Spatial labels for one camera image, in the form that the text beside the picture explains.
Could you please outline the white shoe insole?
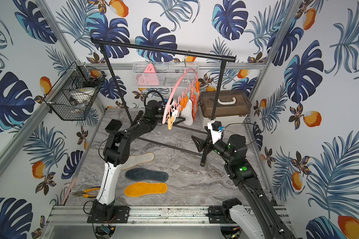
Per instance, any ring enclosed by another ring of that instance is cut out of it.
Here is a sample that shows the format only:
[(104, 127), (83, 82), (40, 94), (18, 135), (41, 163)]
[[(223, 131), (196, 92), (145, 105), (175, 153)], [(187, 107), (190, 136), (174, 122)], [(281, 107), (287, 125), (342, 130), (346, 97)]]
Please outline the white shoe insole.
[(188, 100), (185, 108), (181, 111), (181, 117), (184, 118), (185, 125), (192, 125), (193, 124), (193, 117), (192, 117), (192, 101)]

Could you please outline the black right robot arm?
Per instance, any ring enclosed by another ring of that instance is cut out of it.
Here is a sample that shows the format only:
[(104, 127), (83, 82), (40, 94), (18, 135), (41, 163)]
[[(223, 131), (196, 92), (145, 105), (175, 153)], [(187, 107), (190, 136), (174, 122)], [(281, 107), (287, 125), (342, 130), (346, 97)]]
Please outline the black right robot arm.
[(216, 143), (212, 142), (211, 136), (206, 139), (191, 138), (198, 151), (206, 154), (214, 151), (225, 161), (226, 174), (246, 198), (255, 216), (253, 219), (237, 199), (231, 199), (222, 204), (225, 221), (236, 223), (250, 239), (296, 238), (271, 205), (255, 170), (247, 161), (244, 136), (233, 134), (227, 142), (219, 139)]

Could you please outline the pink clip hanger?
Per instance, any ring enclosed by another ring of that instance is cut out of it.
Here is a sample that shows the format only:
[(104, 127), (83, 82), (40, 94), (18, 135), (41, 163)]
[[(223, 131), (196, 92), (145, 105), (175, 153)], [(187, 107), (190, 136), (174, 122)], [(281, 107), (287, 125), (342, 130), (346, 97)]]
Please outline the pink clip hanger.
[[(184, 63), (184, 72), (179, 77), (175, 86), (173, 87), (172, 93), (165, 105), (165, 113), (170, 110), (172, 113), (172, 118), (174, 122), (162, 122), (162, 124), (166, 124), (168, 130), (172, 130), (173, 126), (177, 123), (177, 120), (180, 119), (181, 111), (185, 108), (187, 101), (191, 100), (194, 95), (196, 80), (198, 79), (197, 70), (194, 68), (188, 68), (186, 63)], [(185, 81), (186, 87), (185, 89), (178, 95), (178, 98), (175, 100), (174, 96), (176, 90), (181, 85), (181, 83)]]

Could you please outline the orange shoe insole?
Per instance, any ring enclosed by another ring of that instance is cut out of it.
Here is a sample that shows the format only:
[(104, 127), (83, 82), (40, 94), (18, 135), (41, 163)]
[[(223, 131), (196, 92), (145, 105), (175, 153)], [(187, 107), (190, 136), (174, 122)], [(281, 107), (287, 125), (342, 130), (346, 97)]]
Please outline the orange shoe insole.
[(130, 156), (128, 160), (121, 165), (121, 170), (127, 170), (139, 164), (153, 161), (155, 155), (152, 152), (148, 152), (142, 155)]
[(168, 186), (165, 183), (147, 183), (137, 182), (127, 186), (124, 190), (124, 194), (128, 197), (142, 197), (152, 194), (165, 194), (168, 190)]

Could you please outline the dark grey shoe insole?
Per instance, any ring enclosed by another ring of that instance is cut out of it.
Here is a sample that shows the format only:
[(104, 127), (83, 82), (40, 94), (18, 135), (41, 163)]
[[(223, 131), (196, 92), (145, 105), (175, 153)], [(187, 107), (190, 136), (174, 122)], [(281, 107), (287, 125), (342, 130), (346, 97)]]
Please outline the dark grey shoe insole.
[(132, 168), (125, 172), (125, 177), (132, 181), (155, 181), (165, 183), (169, 179), (166, 172), (145, 168)]

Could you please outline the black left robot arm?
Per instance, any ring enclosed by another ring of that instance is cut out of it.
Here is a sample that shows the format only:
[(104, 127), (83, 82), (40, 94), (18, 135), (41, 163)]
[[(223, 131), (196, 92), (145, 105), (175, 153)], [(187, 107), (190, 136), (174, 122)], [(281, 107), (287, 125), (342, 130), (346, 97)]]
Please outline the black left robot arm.
[(131, 143), (142, 135), (153, 131), (158, 121), (163, 119), (164, 105), (167, 101), (161, 94), (159, 96), (160, 101), (144, 101), (145, 110), (139, 111), (129, 128), (120, 130), (122, 122), (115, 119), (106, 126), (108, 138), (103, 150), (105, 170), (99, 193), (92, 203), (91, 222), (97, 220), (111, 222), (116, 218), (115, 189), (121, 166), (130, 157)]

